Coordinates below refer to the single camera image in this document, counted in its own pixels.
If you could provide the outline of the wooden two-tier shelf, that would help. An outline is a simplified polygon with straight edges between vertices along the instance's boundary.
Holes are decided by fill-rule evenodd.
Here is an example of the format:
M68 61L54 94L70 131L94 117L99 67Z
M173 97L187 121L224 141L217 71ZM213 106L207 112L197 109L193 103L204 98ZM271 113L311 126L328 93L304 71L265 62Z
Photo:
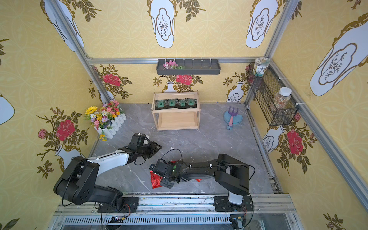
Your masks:
M170 99L186 99L194 98L197 101L196 108L170 108L160 109L155 108L155 102L159 100ZM182 130L182 129L199 129L201 106L199 102L198 91L190 93L155 93L151 106L152 116L158 131L163 130Z

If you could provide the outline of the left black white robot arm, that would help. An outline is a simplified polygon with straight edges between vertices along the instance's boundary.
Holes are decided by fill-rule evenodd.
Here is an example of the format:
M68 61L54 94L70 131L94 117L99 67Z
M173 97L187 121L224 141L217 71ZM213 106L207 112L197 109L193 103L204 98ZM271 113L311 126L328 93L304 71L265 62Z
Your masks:
M145 134L135 133L128 146L96 158L74 157L54 186L54 193L71 204L86 202L107 204L115 211L126 207L122 192L96 185L97 176L119 166L130 164L142 157L147 160L162 146L150 141Z

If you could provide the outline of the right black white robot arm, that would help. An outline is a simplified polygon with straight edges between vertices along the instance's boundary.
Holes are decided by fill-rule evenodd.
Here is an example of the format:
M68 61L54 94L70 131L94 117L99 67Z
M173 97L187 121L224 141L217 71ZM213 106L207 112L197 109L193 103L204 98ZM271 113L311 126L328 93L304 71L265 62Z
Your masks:
M241 205L243 198L249 195L249 181L252 178L250 167L222 153L214 160L200 163L166 162L159 159L156 164L150 165L150 170L162 177L160 185L166 188L172 188L181 181L213 178L228 190L230 203Z

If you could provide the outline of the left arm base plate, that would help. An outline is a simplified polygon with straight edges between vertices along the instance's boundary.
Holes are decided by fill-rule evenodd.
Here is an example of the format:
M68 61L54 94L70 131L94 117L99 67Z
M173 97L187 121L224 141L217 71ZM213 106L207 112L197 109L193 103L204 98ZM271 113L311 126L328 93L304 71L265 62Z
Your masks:
M135 213L139 204L139 198L133 197L120 197L111 204L102 204L98 208L98 213Z

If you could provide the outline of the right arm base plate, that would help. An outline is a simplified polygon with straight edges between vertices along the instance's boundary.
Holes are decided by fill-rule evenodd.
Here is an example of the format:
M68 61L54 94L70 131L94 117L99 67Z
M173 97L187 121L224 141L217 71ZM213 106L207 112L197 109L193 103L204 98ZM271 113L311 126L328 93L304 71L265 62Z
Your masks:
M254 211L254 204L250 196L244 196L240 205L231 203L228 196L215 196L214 207L216 212Z

